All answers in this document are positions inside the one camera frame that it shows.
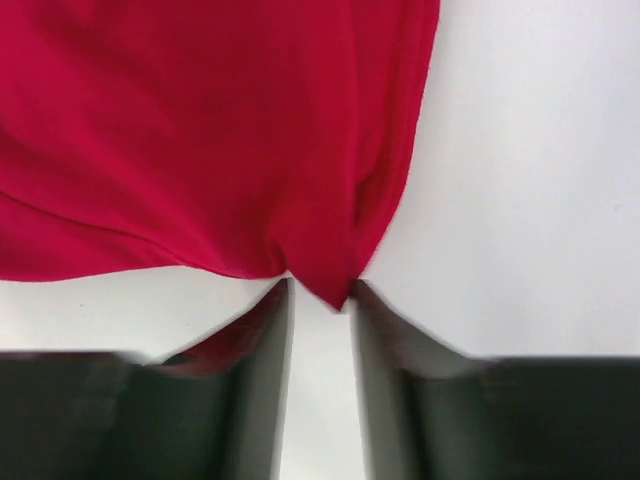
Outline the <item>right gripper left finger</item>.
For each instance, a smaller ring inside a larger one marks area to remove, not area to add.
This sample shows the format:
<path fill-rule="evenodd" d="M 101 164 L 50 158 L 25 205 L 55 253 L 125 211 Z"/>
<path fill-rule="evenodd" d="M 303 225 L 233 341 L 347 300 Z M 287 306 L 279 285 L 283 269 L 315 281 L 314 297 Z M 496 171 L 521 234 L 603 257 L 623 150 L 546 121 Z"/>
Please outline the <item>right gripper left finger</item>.
<path fill-rule="evenodd" d="M 268 479 L 289 363 L 287 280 L 160 364 L 1 356 L 5 479 Z"/>

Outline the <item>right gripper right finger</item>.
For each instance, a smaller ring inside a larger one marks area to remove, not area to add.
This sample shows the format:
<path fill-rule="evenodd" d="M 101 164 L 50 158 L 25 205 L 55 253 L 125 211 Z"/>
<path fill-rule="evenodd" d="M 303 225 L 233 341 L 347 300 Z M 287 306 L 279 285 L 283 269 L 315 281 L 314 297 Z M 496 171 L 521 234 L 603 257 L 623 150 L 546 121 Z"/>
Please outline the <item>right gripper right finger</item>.
<path fill-rule="evenodd" d="M 351 290 L 375 479 L 635 479 L 635 357 L 464 356 Z"/>

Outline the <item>crimson red t shirt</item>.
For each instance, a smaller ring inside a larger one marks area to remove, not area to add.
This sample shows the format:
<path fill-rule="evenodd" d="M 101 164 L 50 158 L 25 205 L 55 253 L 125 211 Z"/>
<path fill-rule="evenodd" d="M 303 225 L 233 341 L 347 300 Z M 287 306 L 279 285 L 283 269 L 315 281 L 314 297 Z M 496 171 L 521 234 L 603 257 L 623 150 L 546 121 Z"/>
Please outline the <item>crimson red t shirt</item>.
<path fill-rule="evenodd" d="M 290 273 L 340 308 L 402 196 L 436 1 L 5 1 L 1 276 Z"/>

